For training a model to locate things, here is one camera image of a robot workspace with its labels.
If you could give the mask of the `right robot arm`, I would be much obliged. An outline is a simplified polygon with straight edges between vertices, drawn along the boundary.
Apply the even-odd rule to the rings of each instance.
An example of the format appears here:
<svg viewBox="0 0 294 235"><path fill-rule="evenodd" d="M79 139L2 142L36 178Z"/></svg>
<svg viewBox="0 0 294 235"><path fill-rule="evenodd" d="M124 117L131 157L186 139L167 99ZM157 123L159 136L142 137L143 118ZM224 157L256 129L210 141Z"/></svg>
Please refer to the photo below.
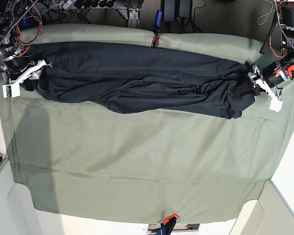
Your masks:
<svg viewBox="0 0 294 235"><path fill-rule="evenodd" d="M20 87L26 80L39 80L45 67L52 63L44 59L33 61L26 53L43 33L42 17L36 8L36 0L0 0L0 73L5 84L2 86L4 97L17 97ZM19 24L26 18L38 23L36 36L29 41L21 38Z"/></svg>

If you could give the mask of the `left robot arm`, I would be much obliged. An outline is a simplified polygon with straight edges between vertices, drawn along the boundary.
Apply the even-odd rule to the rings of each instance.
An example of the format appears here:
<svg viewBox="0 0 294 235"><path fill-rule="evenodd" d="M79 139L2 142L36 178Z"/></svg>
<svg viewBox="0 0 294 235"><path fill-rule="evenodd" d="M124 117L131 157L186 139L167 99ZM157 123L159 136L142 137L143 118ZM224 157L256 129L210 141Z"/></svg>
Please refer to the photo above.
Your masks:
<svg viewBox="0 0 294 235"><path fill-rule="evenodd" d="M269 47L277 60L264 68L254 64L248 73L248 79L232 92L234 99L250 94L259 96L265 92L271 97L272 102L282 104L282 88L278 86L294 80L294 0L275 0L274 5L274 17L259 53L263 54L266 47ZM280 54L274 51L271 44L277 26L281 31Z"/></svg>

